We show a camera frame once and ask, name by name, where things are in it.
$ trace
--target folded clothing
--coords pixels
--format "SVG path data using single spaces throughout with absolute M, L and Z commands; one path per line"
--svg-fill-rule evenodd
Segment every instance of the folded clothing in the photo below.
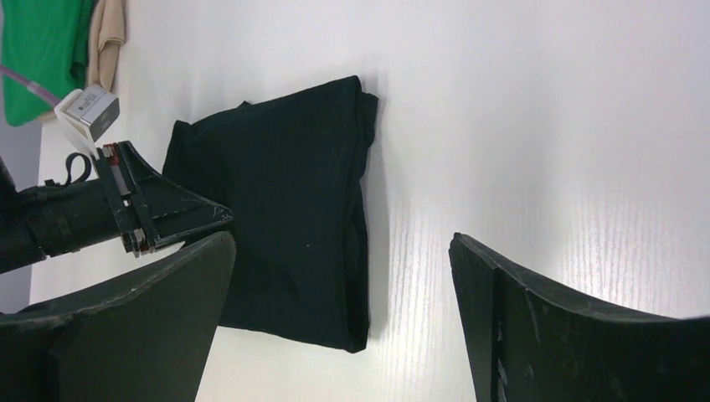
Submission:
M 237 256 L 219 325 L 365 349 L 360 178 L 377 105 L 349 77 L 175 123 L 163 175 L 234 212 Z
M 83 88 L 93 8 L 94 0 L 3 0 L 3 64 L 59 98 Z M 3 91 L 10 126 L 51 109 L 8 77 Z

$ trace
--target white tabletop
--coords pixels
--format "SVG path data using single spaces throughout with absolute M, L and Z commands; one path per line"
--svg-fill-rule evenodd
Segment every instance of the white tabletop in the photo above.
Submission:
M 707 2 L 151 0 L 127 15 L 102 141 L 157 169 L 176 119 L 353 74 L 383 100 L 363 181 L 367 350 L 220 328 L 199 401 L 474 400 L 455 231 L 611 302 L 710 313 Z M 40 178 L 63 180 L 70 151 L 46 126 Z M 159 256 L 116 240 L 48 260 L 32 300 Z

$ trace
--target purple cable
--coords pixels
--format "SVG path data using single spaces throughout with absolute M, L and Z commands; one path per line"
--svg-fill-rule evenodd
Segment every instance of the purple cable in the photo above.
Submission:
M 0 73 L 3 73 L 8 77 L 12 78 L 13 80 L 16 80 L 18 83 L 22 84 L 25 88 L 27 88 L 28 91 L 32 92 L 36 96 L 39 96 L 42 101 L 47 102 L 50 106 L 52 106 L 52 108 L 57 106 L 61 101 L 60 98 L 54 96 L 53 93 L 49 92 L 40 84 L 24 78 L 19 73 L 12 71 L 11 69 L 5 67 L 2 64 L 0 64 Z

